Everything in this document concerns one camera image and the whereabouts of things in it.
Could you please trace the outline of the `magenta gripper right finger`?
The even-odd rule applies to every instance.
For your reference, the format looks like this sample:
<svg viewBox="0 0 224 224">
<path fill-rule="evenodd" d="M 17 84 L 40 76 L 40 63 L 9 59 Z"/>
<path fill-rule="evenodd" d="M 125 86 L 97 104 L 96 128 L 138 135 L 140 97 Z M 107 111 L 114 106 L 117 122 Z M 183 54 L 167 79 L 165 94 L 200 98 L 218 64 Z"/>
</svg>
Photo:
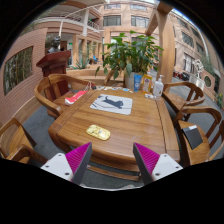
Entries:
<svg viewBox="0 0 224 224">
<path fill-rule="evenodd" d="M 145 185 L 182 169 L 168 154 L 159 155 L 138 143 L 133 144 L 133 154 Z"/>
</svg>

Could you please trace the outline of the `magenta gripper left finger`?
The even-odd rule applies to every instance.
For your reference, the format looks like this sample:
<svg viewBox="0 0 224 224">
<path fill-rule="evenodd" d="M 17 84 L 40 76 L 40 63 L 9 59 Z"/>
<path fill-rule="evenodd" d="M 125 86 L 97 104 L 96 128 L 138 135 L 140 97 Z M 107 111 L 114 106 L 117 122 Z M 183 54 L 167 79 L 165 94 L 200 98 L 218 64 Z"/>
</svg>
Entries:
<svg viewBox="0 0 224 224">
<path fill-rule="evenodd" d="M 92 143 L 89 142 L 67 154 L 56 154 L 42 166 L 42 169 L 80 185 L 91 154 Z"/>
</svg>

